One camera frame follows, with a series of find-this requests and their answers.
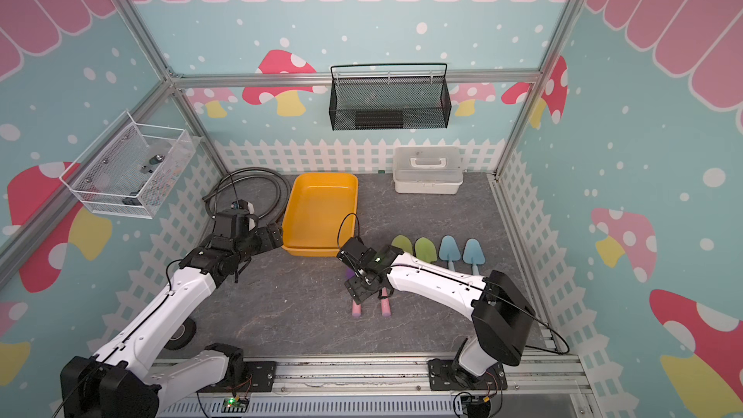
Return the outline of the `green shovel wooden handle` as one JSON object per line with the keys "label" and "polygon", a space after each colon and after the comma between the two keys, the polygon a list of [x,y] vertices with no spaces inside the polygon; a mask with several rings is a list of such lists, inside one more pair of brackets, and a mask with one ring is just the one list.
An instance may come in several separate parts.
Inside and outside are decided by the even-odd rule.
{"label": "green shovel wooden handle", "polygon": [[391,245],[393,247],[396,247],[398,249],[401,249],[403,252],[413,255],[413,245],[409,238],[407,238],[404,235],[397,235]]}
{"label": "green shovel wooden handle", "polygon": [[429,238],[421,237],[417,239],[413,249],[416,259],[431,264],[438,261],[437,247]]}

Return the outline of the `purple shovel pink handle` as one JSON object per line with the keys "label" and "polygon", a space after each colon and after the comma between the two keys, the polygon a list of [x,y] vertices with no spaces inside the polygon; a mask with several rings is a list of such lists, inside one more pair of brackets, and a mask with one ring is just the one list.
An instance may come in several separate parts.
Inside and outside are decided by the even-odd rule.
{"label": "purple shovel pink handle", "polygon": [[389,297],[389,291],[387,290],[387,288],[383,288],[379,294],[380,309],[383,317],[391,317],[392,315]]}
{"label": "purple shovel pink handle", "polygon": [[[348,268],[346,269],[346,278],[351,279],[354,277],[354,272],[352,269]],[[362,315],[362,307],[357,304],[355,301],[352,302],[352,317],[361,317]]]}

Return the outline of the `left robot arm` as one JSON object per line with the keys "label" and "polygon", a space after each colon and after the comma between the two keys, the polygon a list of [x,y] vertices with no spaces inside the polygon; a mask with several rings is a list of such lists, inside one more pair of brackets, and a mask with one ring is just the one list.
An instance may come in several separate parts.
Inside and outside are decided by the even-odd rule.
{"label": "left robot arm", "polygon": [[213,232],[176,261],[168,282],[152,302],[114,339],[84,358],[74,357],[60,373],[63,417],[155,417],[204,387],[241,386],[247,377],[244,352],[211,344],[195,357],[160,373],[151,368],[177,331],[228,278],[238,278],[252,257],[282,247],[282,229],[260,224],[244,208],[215,217]]}

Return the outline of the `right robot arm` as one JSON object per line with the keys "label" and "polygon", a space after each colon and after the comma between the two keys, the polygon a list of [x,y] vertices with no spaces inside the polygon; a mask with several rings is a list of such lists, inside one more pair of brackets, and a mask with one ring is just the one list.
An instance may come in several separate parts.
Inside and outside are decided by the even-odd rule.
{"label": "right robot arm", "polygon": [[536,313],[508,275],[496,270],[489,276],[466,275],[392,245],[377,251],[358,237],[342,245],[337,259],[354,272],[346,289],[357,304],[383,296],[384,290],[410,292],[469,319],[475,336],[458,350],[454,370],[459,375],[479,379],[497,363],[520,365]]}

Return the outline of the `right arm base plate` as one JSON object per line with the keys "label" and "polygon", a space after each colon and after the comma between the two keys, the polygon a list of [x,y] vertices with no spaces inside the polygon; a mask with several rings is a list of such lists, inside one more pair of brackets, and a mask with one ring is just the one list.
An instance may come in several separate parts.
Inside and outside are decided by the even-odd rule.
{"label": "right arm base plate", "polygon": [[428,365],[428,378],[431,391],[505,391],[508,383],[503,366],[495,363],[487,371],[476,377],[466,370],[455,367],[453,360],[431,359]]}

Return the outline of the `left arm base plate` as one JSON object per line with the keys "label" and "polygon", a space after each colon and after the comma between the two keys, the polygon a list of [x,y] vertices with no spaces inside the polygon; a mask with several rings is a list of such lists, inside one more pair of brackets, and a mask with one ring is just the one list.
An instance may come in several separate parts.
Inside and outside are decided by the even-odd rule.
{"label": "left arm base plate", "polygon": [[278,364],[275,361],[245,361],[241,377],[227,377],[220,382],[203,387],[199,393],[269,393],[273,390]]}

